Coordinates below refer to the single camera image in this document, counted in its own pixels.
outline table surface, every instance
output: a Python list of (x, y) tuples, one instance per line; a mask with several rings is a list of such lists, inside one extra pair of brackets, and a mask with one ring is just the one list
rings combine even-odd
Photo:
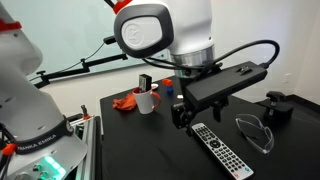
[[(168, 96), (158, 82), (162, 98), (158, 109), (142, 115), (136, 108), (121, 112), (112, 108), (131, 90), (100, 101), (103, 128), (103, 173), (107, 180), (212, 180), (231, 179), (222, 166), (196, 137), (188, 137), (172, 123), (170, 106), (179, 102), (177, 78), (174, 95)], [(319, 179), (320, 121), (292, 118), (271, 123), (262, 121), (273, 132), (273, 150), (264, 155), (255, 150), (240, 134), (235, 123), (237, 114), (262, 118), (264, 108), (236, 97), (229, 97), (222, 121), (213, 119), (212, 110), (199, 113), (192, 124), (206, 124), (254, 171), (252, 179)]]

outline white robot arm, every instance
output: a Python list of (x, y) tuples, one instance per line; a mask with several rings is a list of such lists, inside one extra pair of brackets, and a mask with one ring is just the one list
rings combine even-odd
[[(168, 49), (172, 61), (199, 66), (214, 59), (210, 0), (124, 0), (114, 7), (114, 33), (120, 48), (135, 58)], [(193, 78), (176, 71), (181, 78)]]
[[(22, 176), (38, 179), (45, 172), (46, 179), (62, 179), (87, 152), (87, 146), (73, 133), (53, 99), (27, 80), (26, 75), (41, 62), (40, 50), (0, 2), (0, 123), (17, 145), (7, 172), (2, 171), (8, 180)], [(56, 169), (46, 157), (57, 163)]]

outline power outlet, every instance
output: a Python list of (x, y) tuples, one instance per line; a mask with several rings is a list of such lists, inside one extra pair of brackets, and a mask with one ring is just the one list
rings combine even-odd
[(288, 84), (290, 82), (291, 79), (291, 73), (285, 74), (284, 78), (283, 78), (283, 84)]

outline safety glasses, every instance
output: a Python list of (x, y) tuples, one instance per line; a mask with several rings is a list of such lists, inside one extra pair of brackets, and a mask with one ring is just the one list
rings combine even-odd
[(236, 123), (241, 133), (258, 151), (267, 154), (274, 146), (271, 130), (265, 127), (259, 118), (251, 114), (238, 114)]

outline white mug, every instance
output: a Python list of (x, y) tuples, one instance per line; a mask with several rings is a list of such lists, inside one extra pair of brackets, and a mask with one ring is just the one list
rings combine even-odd
[[(153, 92), (152, 89), (150, 89), (148, 92), (140, 93), (140, 89), (135, 88), (133, 90), (133, 95), (136, 99), (141, 114), (151, 113), (161, 103), (160, 95), (158, 93)], [(158, 100), (158, 103), (156, 105), (154, 105), (153, 96), (156, 97), (156, 99)]]

